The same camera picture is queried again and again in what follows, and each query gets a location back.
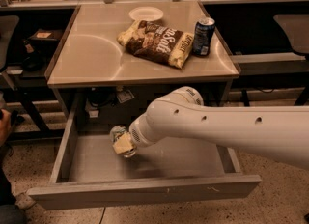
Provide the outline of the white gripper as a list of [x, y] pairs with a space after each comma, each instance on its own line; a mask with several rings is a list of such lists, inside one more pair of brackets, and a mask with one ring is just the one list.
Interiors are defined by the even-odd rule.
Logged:
[[113, 139], [113, 149], [116, 154], [133, 156], [137, 147], [149, 147], [154, 145], [158, 139], [155, 132], [147, 123], [145, 115], [139, 116], [130, 126], [129, 132], [116, 133]]

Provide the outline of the person hand at left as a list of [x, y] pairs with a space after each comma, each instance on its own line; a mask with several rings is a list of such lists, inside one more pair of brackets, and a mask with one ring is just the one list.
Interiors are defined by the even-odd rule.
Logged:
[[11, 113], [5, 109], [1, 110], [2, 118], [0, 119], [0, 146], [2, 146], [11, 131]]

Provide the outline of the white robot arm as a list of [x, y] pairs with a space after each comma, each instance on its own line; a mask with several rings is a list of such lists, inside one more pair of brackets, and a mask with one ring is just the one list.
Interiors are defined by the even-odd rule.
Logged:
[[115, 153], [124, 157], [167, 137], [199, 139], [309, 169], [306, 106], [209, 107], [198, 91], [181, 87], [152, 101], [130, 126], [110, 131]]

